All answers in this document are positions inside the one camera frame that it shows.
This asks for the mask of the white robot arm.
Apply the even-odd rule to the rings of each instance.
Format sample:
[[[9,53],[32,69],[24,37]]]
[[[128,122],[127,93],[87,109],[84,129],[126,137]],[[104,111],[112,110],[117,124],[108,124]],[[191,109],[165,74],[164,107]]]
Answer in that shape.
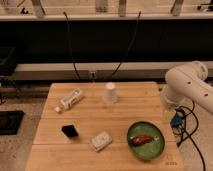
[[[192,61],[169,69],[161,92],[165,106],[179,107],[189,98],[213,115],[213,87],[205,82],[208,68],[203,62]]]

